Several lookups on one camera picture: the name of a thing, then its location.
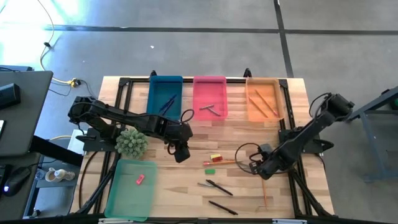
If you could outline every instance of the orange bin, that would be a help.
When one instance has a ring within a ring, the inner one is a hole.
[[[246,104],[249,121],[279,121],[284,117],[277,78],[247,78]]]

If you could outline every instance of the plastic tray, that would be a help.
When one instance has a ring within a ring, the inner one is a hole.
[[[180,120],[182,104],[182,82],[181,76],[153,76],[150,78],[147,113],[159,114],[161,107],[165,105],[174,95],[173,105],[164,116]]]
[[[156,173],[155,162],[119,160],[106,204],[105,216],[145,221],[152,210]],[[145,175],[144,180],[137,185],[136,180],[141,174]]]
[[[281,120],[284,117],[284,107],[278,79],[247,78],[246,104],[249,121]]]
[[[212,110],[200,108],[214,105]],[[224,120],[228,115],[225,77],[193,77],[193,110],[196,120]]]

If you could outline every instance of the succulent plant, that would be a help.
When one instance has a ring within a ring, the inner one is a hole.
[[[135,129],[122,131],[116,143],[114,148],[131,159],[140,159],[148,146],[145,135]]]

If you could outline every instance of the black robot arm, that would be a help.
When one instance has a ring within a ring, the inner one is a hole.
[[[116,144],[116,138],[122,131],[116,124],[108,124],[104,119],[135,127],[137,131],[153,138],[161,139],[169,147],[174,147],[171,153],[176,162],[182,162],[190,157],[188,140],[193,136],[191,127],[186,122],[174,121],[156,114],[135,114],[91,97],[76,97],[68,116],[70,122],[78,124],[85,122],[100,134],[101,140]]]
[[[344,121],[351,114],[353,106],[354,103],[347,101],[340,94],[327,94],[314,118],[307,125],[294,130],[288,140],[272,152],[259,148],[262,159],[250,163],[251,172],[267,180],[278,170],[292,168],[299,159],[304,145],[327,126]]]

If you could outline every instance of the pink plastic tray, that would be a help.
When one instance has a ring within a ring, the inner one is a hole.
[[[214,105],[212,110],[200,110],[204,106]],[[226,78],[225,77],[193,77],[193,110],[194,118],[200,121],[224,120],[228,115],[226,101]]]

